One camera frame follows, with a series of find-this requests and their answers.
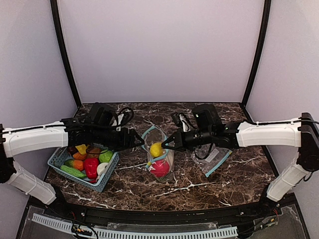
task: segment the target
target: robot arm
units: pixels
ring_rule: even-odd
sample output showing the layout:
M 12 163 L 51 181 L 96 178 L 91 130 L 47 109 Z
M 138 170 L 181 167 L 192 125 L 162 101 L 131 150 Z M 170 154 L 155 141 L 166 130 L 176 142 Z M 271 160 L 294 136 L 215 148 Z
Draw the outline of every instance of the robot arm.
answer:
M 132 117 L 132 110 L 122 110 L 117 115 L 108 105 L 95 103 L 88 114 L 79 118 L 27 128 L 3 129 L 0 124 L 0 183 L 13 185 L 49 205 L 56 199 L 54 188 L 26 171 L 13 157 L 38 149 L 80 144 L 99 143 L 115 151 L 143 145 L 134 129 L 121 127 Z
M 194 151 L 204 144 L 217 147 L 241 148 L 253 145 L 288 145 L 298 147 L 298 155 L 277 179 L 265 190 L 261 202 L 276 205 L 283 196 L 308 174 L 319 170 L 319 130 L 309 113 L 301 118 L 275 122 L 229 122 L 222 124 L 213 105 L 203 104 L 192 110 L 198 128 L 184 131 L 179 128 L 165 142 L 163 148 Z M 174 123 L 185 122 L 172 114 Z

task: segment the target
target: plastic bag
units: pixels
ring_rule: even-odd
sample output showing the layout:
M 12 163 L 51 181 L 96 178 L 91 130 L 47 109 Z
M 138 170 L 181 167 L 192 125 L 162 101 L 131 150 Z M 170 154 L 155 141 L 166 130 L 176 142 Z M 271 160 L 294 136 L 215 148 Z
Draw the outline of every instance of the plastic bag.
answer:
M 201 149 L 196 151 L 196 154 L 203 158 L 209 149 L 209 144 L 203 145 Z M 220 165 L 225 162 L 225 160 L 232 153 L 228 148 L 219 148 L 213 145 L 210 155 L 206 159 L 198 159 L 195 157 L 193 153 L 192 158 L 194 162 L 200 167 L 206 177 L 208 177 L 211 173 L 213 173 Z
M 148 153 L 148 163 L 146 168 L 159 181 L 167 182 L 173 180 L 174 151 L 170 149 L 161 149 L 162 155 L 153 157 L 151 155 L 151 146 L 155 143 L 164 142 L 167 137 L 158 127 L 152 126 L 142 135 L 145 144 L 142 146 Z

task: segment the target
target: yellow ball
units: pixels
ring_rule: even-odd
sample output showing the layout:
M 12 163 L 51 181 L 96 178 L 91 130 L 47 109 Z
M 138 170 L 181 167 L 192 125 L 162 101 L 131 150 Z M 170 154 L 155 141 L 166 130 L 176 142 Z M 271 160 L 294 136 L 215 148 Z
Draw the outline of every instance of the yellow ball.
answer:
M 162 156 L 164 153 L 161 148 L 161 143 L 154 143 L 150 148 L 150 153 L 153 158 Z

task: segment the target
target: pink ball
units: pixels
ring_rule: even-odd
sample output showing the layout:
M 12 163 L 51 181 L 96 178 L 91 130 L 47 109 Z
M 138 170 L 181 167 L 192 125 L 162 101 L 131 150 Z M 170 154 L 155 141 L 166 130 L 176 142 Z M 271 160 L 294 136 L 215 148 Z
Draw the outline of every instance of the pink ball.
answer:
M 169 173 L 170 166 L 164 159 L 158 160 L 151 165 L 150 172 L 157 178 L 164 177 Z

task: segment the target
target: blue plastic basket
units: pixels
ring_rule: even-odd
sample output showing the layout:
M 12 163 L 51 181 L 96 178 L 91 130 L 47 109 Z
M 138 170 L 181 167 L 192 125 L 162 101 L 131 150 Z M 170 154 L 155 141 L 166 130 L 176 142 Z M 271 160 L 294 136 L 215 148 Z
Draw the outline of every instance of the blue plastic basket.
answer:
M 107 149 L 106 147 L 103 147 L 101 145 L 94 145 L 95 147 L 99 147 L 102 150 Z M 60 169 L 60 167 L 64 164 L 64 162 L 68 159 L 72 159 L 72 156 L 67 151 L 67 148 L 58 148 L 54 154 L 49 158 L 48 165 L 51 166 L 58 174 L 63 175 L 64 177 L 77 182 L 85 187 L 88 187 L 90 189 L 93 189 L 98 192 L 102 192 L 105 185 L 109 181 L 111 174 L 113 173 L 116 165 L 119 162 L 119 154 L 115 152 L 112 156 L 112 159 L 110 160 L 106 173 L 103 173 L 100 177 L 100 179 L 96 183 L 89 183 L 83 179 L 77 178 L 72 176 L 71 174 L 64 172 Z

